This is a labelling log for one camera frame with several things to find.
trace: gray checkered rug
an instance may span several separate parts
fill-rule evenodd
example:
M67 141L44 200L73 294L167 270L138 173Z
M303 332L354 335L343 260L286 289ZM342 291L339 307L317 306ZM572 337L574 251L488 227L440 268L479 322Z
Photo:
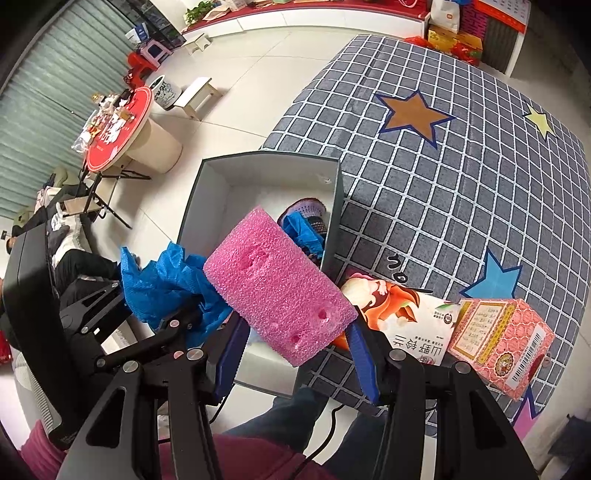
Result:
M435 126L437 148L410 129L383 131L376 93L426 103L454 119ZM483 276L487 250L521 265L515 297L555 331L552 363L531 384L546 405L569 361L589 281L589 175L581 142L547 113L544 139L524 118L544 109L481 70L385 37L359 35L302 91L263 149L339 158L346 201L333 277L354 268L389 279L403 260L407 286L458 300ZM306 383L378 413L350 357L333 347L308 364ZM491 388L508 418L521 402ZM435 434L435 412L427 433Z

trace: barcode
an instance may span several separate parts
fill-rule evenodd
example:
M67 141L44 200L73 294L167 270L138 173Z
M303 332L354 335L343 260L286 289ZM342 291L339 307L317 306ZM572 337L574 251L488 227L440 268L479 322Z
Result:
M509 378L505 382L507 387L512 389L517 388L521 382L521 378L528 371L528 367L545 337L546 332L544 329L540 325L536 325L534 333L530 337L530 341L527 343L527 347L525 348L523 355L521 355L519 362L513 368L513 371L510 373Z

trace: white shopping bag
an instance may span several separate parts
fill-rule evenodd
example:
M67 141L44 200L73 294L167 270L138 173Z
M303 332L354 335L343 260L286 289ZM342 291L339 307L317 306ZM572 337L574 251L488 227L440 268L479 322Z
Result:
M457 33L460 30L460 5L447 0L433 0L430 23Z

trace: yellow star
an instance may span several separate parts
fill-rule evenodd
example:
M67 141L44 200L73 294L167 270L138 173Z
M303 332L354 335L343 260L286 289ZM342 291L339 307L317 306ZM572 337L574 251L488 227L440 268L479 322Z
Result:
M552 127L548 123L548 117L546 116L546 114L536 112L531 105L528 105L528 107L530 107L530 112L529 114L524 115L524 117L527 118L530 122L532 122L536 127L538 127L538 131L542 134L544 140L547 139L548 134L556 136L556 134L552 130Z

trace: snack package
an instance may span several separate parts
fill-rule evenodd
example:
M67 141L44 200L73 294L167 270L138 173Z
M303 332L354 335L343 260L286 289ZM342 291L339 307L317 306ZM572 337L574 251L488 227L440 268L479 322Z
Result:
M449 352L519 400L554 340L554 332L523 300L460 303Z
M453 33L445 28L429 25L429 43L442 53L477 66L482 58L482 40L469 33Z
M354 273L341 292L362 311L369 328L384 332L400 348L425 364L440 365L460 306L402 285ZM345 334L334 342L349 349Z

